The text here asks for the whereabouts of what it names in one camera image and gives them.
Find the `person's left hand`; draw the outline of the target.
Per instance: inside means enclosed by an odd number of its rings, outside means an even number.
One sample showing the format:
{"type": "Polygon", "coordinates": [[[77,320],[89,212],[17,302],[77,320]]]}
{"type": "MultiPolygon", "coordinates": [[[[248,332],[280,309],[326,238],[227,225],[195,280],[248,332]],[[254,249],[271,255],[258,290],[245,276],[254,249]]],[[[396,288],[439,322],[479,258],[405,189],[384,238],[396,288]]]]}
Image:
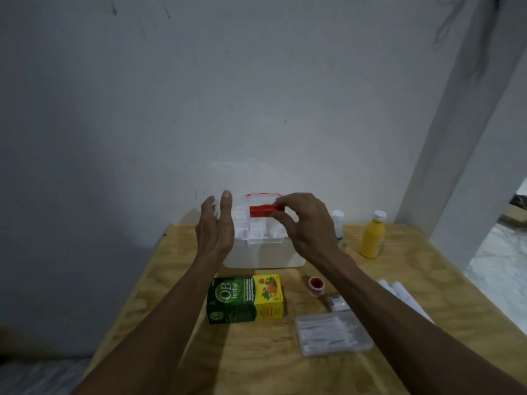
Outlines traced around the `person's left hand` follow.
{"type": "Polygon", "coordinates": [[[214,196],[209,196],[201,204],[199,222],[195,227],[197,235],[197,260],[211,262],[219,268],[234,245],[234,228],[222,227],[219,216],[215,214],[216,204],[214,196]]]}

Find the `person's right hand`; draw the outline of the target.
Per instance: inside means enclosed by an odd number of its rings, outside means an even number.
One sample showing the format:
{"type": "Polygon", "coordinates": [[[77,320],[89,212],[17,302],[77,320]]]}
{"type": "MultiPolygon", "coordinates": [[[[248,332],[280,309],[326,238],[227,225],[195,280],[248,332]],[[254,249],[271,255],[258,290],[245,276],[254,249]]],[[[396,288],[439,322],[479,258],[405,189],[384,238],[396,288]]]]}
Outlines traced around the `person's right hand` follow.
{"type": "Polygon", "coordinates": [[[289,208],[298,214],[299,241],[292,244],[307,262],[320,267],[345,259],[338,247],[333,220],[326,205],[312,193],[280,196],[274,205],[289,208]]]}

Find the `white tray with red handle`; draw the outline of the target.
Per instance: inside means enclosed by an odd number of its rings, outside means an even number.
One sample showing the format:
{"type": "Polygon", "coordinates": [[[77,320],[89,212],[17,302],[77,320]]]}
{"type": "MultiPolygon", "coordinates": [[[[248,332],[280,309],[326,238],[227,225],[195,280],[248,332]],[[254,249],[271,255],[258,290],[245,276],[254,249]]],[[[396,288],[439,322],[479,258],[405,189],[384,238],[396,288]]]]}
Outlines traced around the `white tray with red handle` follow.
{"type": "Polygon", "coordinates": [[[287,232],[271,217],[272,212],[283,212],[276,205],[237,206],[232,209],[234,239],[245,245],[282,243],[287,232]]]}

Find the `person's right forearm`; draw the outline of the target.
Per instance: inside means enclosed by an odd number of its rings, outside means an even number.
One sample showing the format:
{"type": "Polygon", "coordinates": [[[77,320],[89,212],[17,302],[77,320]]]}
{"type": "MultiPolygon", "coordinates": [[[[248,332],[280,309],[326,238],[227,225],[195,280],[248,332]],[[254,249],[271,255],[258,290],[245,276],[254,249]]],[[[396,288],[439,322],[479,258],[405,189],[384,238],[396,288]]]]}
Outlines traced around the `person's right forearm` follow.
{"type": "Polygon", "coordinates": [[[444,332],[364,273],[347,254],[312,264],[343,296],[412,395],[527,395],[527,387],[444,332]]]}

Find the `person's left forearm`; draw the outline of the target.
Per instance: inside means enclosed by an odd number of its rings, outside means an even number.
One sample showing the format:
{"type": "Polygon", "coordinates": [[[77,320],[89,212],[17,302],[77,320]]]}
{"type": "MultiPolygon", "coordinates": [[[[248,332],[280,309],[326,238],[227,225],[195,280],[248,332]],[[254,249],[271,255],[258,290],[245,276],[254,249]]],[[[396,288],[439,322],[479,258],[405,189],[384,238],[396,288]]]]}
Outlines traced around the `person's left forearm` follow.
{"type": "Polygon", "coordinates": [[[222,257],[199,252],[184,276],[71,395],[166,395],[222,257]]]}

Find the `white plastic storage box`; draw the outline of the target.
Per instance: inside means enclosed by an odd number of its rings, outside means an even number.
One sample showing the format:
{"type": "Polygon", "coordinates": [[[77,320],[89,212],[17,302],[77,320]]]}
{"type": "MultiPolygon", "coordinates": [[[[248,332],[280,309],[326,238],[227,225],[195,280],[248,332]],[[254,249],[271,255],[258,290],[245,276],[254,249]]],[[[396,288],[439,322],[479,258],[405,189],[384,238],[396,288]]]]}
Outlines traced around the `white plastic storage box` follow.
{"type": "MultiPolygon", "coordinates": [[[[274,205],[279,193],[248,193],[233,197],[232,209],[237,206],[274,205]]],[[[245,245],[234,239],[234,245],[223,265],[230,269],[281,269],[305,265],[291,240],[282,243],[245,245]]]]}

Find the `green and yellow medicine box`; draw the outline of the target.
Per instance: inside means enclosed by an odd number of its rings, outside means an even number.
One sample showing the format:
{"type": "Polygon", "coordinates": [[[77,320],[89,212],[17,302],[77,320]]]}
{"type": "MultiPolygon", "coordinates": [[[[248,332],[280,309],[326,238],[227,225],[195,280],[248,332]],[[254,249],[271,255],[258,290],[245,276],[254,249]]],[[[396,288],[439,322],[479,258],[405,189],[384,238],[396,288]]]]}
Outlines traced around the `green and yellow medicine box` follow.
{"type": "Polygon", "coordinates": [[[211,325],[280,320],[285,309],[278,274],[214,278],[206,299],[211,325]]]}

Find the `yellow bottle with white cap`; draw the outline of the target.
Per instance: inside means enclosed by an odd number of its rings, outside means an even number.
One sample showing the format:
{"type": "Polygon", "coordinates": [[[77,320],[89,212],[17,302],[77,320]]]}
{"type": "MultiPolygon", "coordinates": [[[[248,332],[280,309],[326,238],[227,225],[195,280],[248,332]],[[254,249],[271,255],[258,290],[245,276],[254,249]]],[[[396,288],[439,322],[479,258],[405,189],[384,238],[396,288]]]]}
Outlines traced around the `yellow bottle with white cap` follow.
{"type": "Polygon", "coordinates": [[[386,218],[386,212],[377,210],[366,225],[359,247],[359,253],[363,257],[374,259],[378,256],[386,232],[386,218]]]}

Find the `clear bag of cotton swabs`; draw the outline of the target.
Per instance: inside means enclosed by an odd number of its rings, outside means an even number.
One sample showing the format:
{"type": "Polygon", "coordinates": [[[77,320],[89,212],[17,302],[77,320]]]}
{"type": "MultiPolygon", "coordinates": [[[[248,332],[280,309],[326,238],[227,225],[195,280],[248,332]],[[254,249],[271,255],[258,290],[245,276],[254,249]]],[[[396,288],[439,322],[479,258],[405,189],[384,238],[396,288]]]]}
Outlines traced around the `clear bag of cotton swabs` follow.
{"type": "Polygon", "coordinates": [[[374,342],[351,311],[297,316],[295,326],[305,358],[368,351],[374,342]]]}

